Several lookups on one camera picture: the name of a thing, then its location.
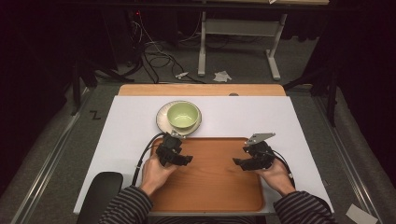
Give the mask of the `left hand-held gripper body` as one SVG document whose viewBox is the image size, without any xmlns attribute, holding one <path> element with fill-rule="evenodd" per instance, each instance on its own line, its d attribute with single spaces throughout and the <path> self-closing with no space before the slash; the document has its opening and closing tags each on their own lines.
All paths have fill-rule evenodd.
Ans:
<svg viewBox="0 0 396 224">
<path fill-rule="evenodd" d="M 182 156 L 180 155 L 181 144 L 181 140 L 179 138 L 173 137 L 170 133 L 166 133 L 163 136 L 163 141 L 156 149 L 156 154 L 162 166 L 165 166 L 167 163 L 180 165 L 178 163 L 178 158 Z"/>
</svg>

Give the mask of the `person's right hand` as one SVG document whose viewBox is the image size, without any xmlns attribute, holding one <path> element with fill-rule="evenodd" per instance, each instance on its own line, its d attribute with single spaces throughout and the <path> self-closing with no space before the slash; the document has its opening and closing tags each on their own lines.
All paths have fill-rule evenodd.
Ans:
<svg viewBox="0 0 396 224">
<path fill-rule="evenodd" d="M 285 165 L 278 159 L 274 160 L 270 168 L 255 170 L 255 173 L 262 177 L 267 185 L 282 197 L 296 191 L 289 179 Z"/>
</svg>

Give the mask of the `wooden tray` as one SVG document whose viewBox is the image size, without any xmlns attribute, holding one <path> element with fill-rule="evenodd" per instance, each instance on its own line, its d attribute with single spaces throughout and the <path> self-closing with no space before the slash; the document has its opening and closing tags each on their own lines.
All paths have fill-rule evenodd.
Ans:
<svg viewBox="0 0 396 224">
<path fill-rule="evenodd" d="M 201 137 L 182 141 L 192 161 L 178 168 L 153 196 L 154 213 L 259 212 L 265 206 L 260 178 L 233 161 L 246 159 L 244 137 Z"/>
</svg>

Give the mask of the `person's left hand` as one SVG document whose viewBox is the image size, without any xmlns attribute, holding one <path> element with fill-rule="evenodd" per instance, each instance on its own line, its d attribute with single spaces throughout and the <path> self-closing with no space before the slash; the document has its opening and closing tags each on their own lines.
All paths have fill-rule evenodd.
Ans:
<svg viewBox="0 0 396 224">
<path fill-rule="evenodd" d="M 142 183 L 139 188 L 151 197 L 177 169 L 178 166 L 174 164 L 162 166 L 158 156 L 152 155 L 144 164 Z"/>
</svg>

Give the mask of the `white paper sheet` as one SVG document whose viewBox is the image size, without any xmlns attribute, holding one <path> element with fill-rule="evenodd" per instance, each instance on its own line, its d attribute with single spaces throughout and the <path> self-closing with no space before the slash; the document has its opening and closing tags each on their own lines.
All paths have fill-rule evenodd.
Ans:
<svg viewBox="0 0 396 224">
<path fill-rule="evenodd" d="M 355 204 L 349 206 L 346 215 L 356 224 L 376 224 L 378 219 L 361 210 Z"/>
</svg>

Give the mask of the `white metal desk frame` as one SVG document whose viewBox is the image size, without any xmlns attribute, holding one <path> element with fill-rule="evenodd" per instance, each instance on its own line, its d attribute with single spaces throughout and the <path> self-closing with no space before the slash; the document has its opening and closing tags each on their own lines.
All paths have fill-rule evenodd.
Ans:
<svg viewBox="0 0 396 224">
<path fill-rule="evenodd" d="M 208 19 L 206 13 L 201 13 L 201 41 L 198 58 L 198 76 L 205 75 L 206 47 L 205 40 L 207 35 L 243 35 L 272 37 L 273 45 L 265 51 L 265 56 L 270 67 L 271 75 L 274 80 L 280 80 L 281 76 L 276 64 L 275 54 L 286 24 L 288 15 L 282 14 L 278 21 L 243 21 Z"/>
</svg>

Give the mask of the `crumpled white paper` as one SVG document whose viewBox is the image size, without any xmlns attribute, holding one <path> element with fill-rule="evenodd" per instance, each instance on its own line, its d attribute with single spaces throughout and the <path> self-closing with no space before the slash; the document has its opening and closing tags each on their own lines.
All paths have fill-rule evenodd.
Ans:
<svg viewBox="0 0 396 224">
<path fill-rule="evenodd" d="M 215 74 L 213 80 L 217 82 L 227 82 L 228 80 L 232 80 L 232 78 L 226 71 L 220 71 Z"/>
</svg>

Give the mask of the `black stand leg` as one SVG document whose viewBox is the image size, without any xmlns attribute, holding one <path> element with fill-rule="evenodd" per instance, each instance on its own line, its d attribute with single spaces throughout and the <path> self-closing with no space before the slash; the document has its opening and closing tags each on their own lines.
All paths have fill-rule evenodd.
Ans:
<svg viewBox="0 0 396 224">
<path fill-rule="evenodd" d="M 298 85 L 311 84 L 312 88 L 310 89 L 310 92 L 312 96 L 325 95 L 327 97 L 326 117 L 330 124 L 334 127 L 334 111 L 337 104 L 337 76 L 337 69 L 322 67 L 283 85 L 283 89 L 288 91 Z"/>
<path fill-rule="evenodd" d="M 75 116 L 77 112 L 82 108 L 82 93 L 80 82 L 83 82 L 87 88 L 95 88 L 97 86 L 97 79 L 94 72 L 99 70 L 105 75 L 116 79 L 120 82 L 134 83 L 133 79 L 123 77 L 116 72 L 103 67 L 102 65 L 95 63 L 88 59 L 76 59 L 73 65 L 72 73 L 72 90 L 73 90 L 73 102 L 74 109 L 72 115 Z"/>
</svg>

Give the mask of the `green bowl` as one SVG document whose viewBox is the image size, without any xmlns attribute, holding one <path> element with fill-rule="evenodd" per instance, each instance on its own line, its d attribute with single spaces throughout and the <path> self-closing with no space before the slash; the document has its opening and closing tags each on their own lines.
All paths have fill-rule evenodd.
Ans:
<svg viewBox="0 0 396 224">
<path fill-rule="evenodd" d="M 170 125 L 179 129 L 189 129 L 195 125 L 200 117 L 198 107 L 190 102 L 177 102 L 167 111 Z"/>
</svg>

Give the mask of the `white table mat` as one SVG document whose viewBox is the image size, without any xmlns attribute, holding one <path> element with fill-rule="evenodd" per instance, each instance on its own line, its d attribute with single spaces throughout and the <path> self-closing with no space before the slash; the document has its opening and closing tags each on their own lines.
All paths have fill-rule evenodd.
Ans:
<svg viewBox="0 0 396 224">
<path fill-rule="evenodd" d="M 288 96 L 117 96 L 78 195 L 76 214 L 97 174 L 121 173 L 122 185 L 131 185 L 142 151 L 160 131 L 158 111 L 178 100 L 191 102 L 202 112 L 194 137 L 249 138 L 254 133 L 273 133 L 267 143 L 286 159 L 296 188 L 330 200 Z"/>
</svg>

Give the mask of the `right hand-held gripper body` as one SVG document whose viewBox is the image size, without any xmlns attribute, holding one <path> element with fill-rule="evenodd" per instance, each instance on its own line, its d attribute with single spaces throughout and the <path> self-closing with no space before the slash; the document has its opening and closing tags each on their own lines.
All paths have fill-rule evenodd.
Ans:
<svg viewBox="0 0 396 224">
<path fill-rule="evenodd" d="M 251 158 L 242 162 L 243 170 L 268 169 L 272 165 L 275 153 L 265 140 L 275 135 L 275 133 L 254 133 L 246 141 L 243 149 Z"/>
</svg>

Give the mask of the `cream plate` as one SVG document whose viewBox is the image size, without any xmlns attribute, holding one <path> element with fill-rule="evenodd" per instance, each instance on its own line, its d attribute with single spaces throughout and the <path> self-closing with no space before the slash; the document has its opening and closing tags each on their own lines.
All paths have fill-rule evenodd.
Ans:
<svg viewBox="0 0 396 224">
<path fill-rule="evenodd" d="M 169 107 L 177 102 L 188 102 L 188 101 L 173 101 L 170 103 L 167 103 L 166 105 L 164 105 L 157 113 L 156 116 L 156 123 L 158 128 L 164 132 L 164 133 L 170 133 L 171 135 L 180 135 L 182 138 L 185 138 L 187 135 L 195 132 L 201 122 L 202 122 L 202 113 L 201 110 L 200 111 L 200 117 L 198 118 L 198 121 L 195 125 L 193 125 L 191 128 L 189 129 L 179 129 L 179 128 L 175 128 L 173 126 L 170 125 L 169 121 L 167 120 L 167 111 L 169 109 Z"/>
</svg>

